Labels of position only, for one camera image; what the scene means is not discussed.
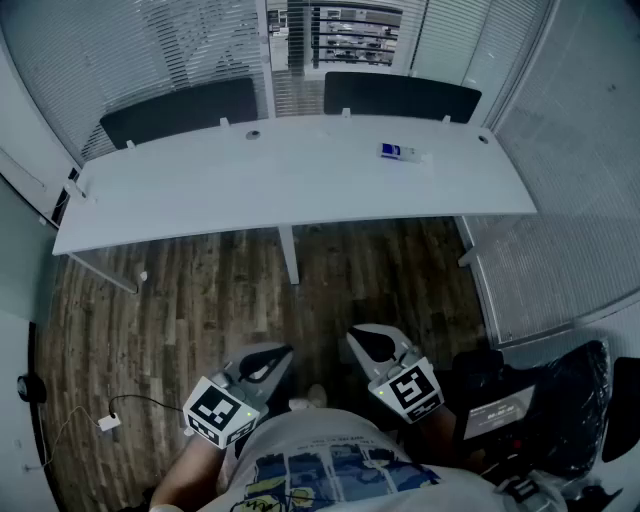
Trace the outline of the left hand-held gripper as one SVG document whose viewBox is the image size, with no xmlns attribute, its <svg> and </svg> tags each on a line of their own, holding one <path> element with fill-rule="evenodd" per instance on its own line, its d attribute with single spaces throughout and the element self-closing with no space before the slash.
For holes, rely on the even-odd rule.
<svg viewBox="0 0 640 512">
<path fill-rule="evenodd" d="M 243 347 L 197 382 L 183 406 L 186 426 L 217 448 L 234 444 L 268 415 L 267 402 L 292 360 L 293 348 L 286 344 Z"/>
</svg>

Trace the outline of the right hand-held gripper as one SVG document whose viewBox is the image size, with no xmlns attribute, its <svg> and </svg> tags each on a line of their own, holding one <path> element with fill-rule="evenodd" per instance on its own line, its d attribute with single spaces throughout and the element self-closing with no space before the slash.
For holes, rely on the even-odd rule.
<svg viewBox="0 0 640 512">
<path fill-rule="evenodd" d="M 398 328 L 356 325 L 348 329 L 347 342 L 372 380 L 369 392 L 406 423 L 417 423 L 444 404 L 433 365 L 415 349 L 408 350 L 411 341 Z M 388 356 L 400 354 L 396 362 L 379 374 Z"/>
</svg>

